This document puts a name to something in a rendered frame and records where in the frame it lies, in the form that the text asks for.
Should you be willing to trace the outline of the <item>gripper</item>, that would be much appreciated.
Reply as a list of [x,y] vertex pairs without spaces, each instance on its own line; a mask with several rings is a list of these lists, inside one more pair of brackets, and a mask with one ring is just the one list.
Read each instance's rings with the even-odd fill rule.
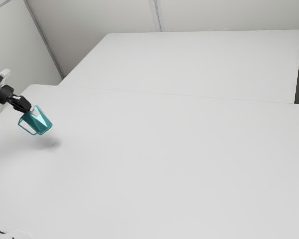
[[11,103],[13,108],[19,112],[39,115],[39,111],[24,96],[14,95],[14,88],[10,85],[4,85],[0,88],[0,103]]

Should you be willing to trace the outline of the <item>teal faceted mug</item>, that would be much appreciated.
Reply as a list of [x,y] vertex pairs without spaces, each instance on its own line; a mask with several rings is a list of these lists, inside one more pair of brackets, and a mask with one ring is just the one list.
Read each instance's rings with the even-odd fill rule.
[[24,113],[18,122],[18,126],[30,135],[43,135],[48,132],[53,123],[49,120],[39,105],[33,106],[30,111]]

